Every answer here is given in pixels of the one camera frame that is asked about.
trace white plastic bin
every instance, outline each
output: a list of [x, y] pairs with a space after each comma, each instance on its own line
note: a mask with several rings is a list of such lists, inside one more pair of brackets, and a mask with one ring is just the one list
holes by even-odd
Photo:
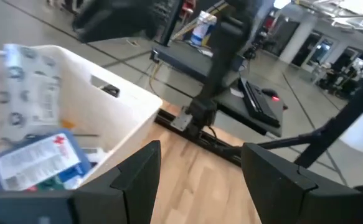
[[[61, 64], [61, 118], [75, 124], [77, 129], [99, 135], [100, 146], [108, 152], [85, 176], [81, 185], [140, 149], [141, 141], [162, 105], [160, 98], [69, 50], [54, 45], [34, 48]], [[119, 97], [91, 85], [92, 75], [119, 88]], [[0, 113], [0, 129], [3, 121]]]

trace white wall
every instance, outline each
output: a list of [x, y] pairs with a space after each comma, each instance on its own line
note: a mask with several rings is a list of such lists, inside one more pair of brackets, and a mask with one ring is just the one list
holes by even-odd
[[[289, 4], [282, 9], [282, 14], [294, 21], [301, 21], [303, 17], [309, 13], [302, 7]], [[320, 19], [318, 19], [314, 30], [322, 32], [324, 35], [330, 36], [338, 41], [337, 45], [332, 48], [332, 52], [329, 54], [326, 62], [335, 62], [346, 47], [363, 50], [363, 34], [358, 31], [349, 34]]]

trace gray floor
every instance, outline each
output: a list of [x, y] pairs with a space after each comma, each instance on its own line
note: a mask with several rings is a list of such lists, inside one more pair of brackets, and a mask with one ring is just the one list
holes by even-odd
[[[151, 44], [148, 41], [130, 39], [138, 41], [137, 47], [127, 43], [126, 39], [81, 44], [70, 28], [71, 20], [70, 15], [47, 7], [45, 0], [2, 0], [0, 49], [9, 42], [30, 46], [59, 45], [153, 91], [148, 85], [147, 76], [151, 71], [148, 55]], [[307, 133], [322, 126], [346, 104], [310, 84], [306, 72], [285, 65], [263, 52], [251, 63], [249, 72], [245, 70], [242, 75], [261, 87], [275, 89], [289, 106], [289, 110], [284, 113], [283, 137]], [[101, 85], [102, 82], [94, 80], [94, 84]], [[202, 88], [199, 82], [165, 65], [152, 84], [157, 94], [180, 106], [187, 105], [191, 96], [198, 94]], [[215, 126], [246, 142], [276, 139], [271, 134], [261, 136], [222, 113], [218, 113]], [[292, 161], [304, 149], [305, 146], [296, 146], [273, 152]], [[363, 184], [363, 153], [337, 141], [310, 170], [351, 187]]]

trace red cross symbol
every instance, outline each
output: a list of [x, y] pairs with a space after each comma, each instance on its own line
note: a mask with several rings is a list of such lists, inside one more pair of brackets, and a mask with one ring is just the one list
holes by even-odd
[[57, 136], [54, 140], [54, 143], [56, 144], [60, 144], [62, 145], [62, 143], [64, 142], [65, 138], [61, 137], [61, 136]]

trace cable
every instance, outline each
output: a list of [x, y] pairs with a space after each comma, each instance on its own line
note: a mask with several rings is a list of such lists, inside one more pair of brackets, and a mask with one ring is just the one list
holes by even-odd
[[214, 129], [213, 129], [212, 127], [208, 126], [208, 128], [209, 128], [209, 129], [213, 132], [214, 142], [212, 142], [212, 145], [213, 145], [214, 147], [216, 147], [217, 134], [216, 134], [216, 132], [214, 131]]
[[220, 12], [221, 9], [219, 9], [215, 4], [213, 5], [214, 9], [217, 10], [217, 12]]
[[147, 75], [148, 75], [148, 85], [149, 85], [149, 87], [152, 89], [152, 92], [153, 92], [156, 96], [159, 96], [159, 95], [155, 92], [155, 90], [153, 89], [153, 87], [152, 87], [152, 83], [151, 83], [151, 74], [150, 74], [150, 73], [148, 73], [149, 68], [151, 68], [153, 64], [154, 64], [154, 62], [151, 62], [151, 63], [149, 64], [148, 68], [146, 68], [146, 69], [145, 69], [145, 71], [144, 71], [143, 73], [145, 73], [145, 74], [147, 74]]
[[152, 86], [152, 81], [155, 79], [155, 77], [156, 77], [156, 75], [158, 74], [158, 71], [159, 71], [159, 69], [161, 68], [161, 66], [162, 66], [162, 62], [159, 62], [159, 63], [155, 64], [155, 66], [154, 66], [154, 68], [153, 68], [153, 72], [152, 72], [152, 74], [149, 76], [149, 81], [148, 81], [149, 87], [151, 88], [152, 92], [153, 92], [156, 96], [158, 96], [158, 97], [160, 97], [160, 96], [159, 96], [159, 95], [156, 93], [156, 91], [154, 90], [154, 88], [153, 88], [153, 86]]
[[133, 47], [139, 47], [139, 44], [135, 40], [130, 41], [129, 38], [126, 38], [126, 42], [129, 43]]
[[246, 64], [246, 70], [248, 72], [248, 75], [250, 75], [250, 61], [248, 60], [248, 63]]

